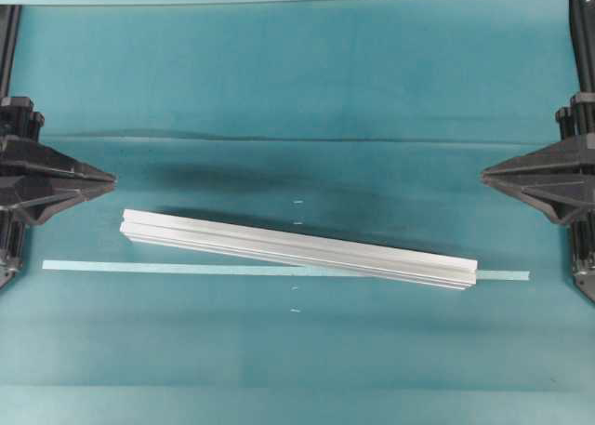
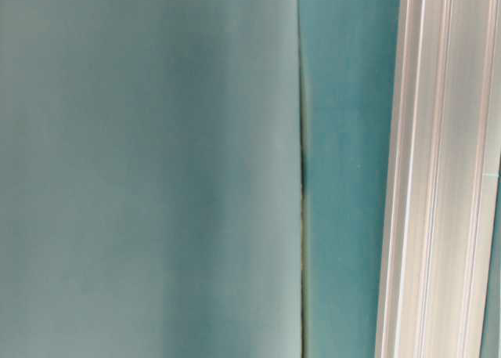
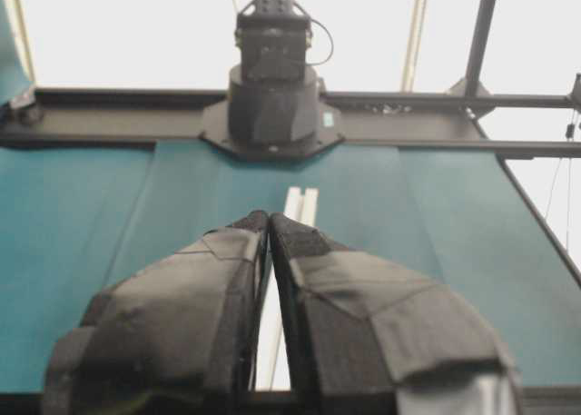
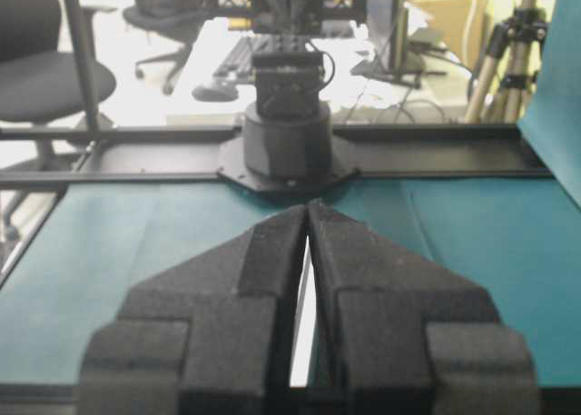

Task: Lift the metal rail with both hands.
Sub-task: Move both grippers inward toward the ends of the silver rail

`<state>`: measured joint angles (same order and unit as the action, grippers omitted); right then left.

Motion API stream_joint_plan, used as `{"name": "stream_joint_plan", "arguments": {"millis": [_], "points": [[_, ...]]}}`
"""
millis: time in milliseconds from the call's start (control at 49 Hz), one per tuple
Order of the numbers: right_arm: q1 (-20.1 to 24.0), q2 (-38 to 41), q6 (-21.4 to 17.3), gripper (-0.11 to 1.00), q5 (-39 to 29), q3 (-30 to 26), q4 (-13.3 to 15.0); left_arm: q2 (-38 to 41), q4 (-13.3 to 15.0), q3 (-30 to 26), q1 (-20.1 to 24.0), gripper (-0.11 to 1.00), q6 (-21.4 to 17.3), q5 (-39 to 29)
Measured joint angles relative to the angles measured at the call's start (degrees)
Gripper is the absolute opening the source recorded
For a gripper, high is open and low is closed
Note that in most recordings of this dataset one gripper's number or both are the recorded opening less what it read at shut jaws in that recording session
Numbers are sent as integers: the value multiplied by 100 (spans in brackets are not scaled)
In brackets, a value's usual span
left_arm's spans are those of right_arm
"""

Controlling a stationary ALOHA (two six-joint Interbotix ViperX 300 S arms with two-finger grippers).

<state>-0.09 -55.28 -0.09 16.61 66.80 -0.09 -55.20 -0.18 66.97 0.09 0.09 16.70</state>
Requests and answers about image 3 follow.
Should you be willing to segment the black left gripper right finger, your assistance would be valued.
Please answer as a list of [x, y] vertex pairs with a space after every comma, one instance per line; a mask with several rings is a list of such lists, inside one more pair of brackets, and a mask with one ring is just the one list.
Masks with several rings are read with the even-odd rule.
[[270, 219], [292, 386], [325, 414], [519, 414], [517, 367], [446, 284]]

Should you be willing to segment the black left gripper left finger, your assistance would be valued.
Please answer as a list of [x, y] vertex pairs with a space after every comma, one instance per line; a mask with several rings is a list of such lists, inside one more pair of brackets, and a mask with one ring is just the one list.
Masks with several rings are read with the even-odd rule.
[[254, 373], [269, 217], [97, 292], [46, 369], [45, 414], [232, 414]]

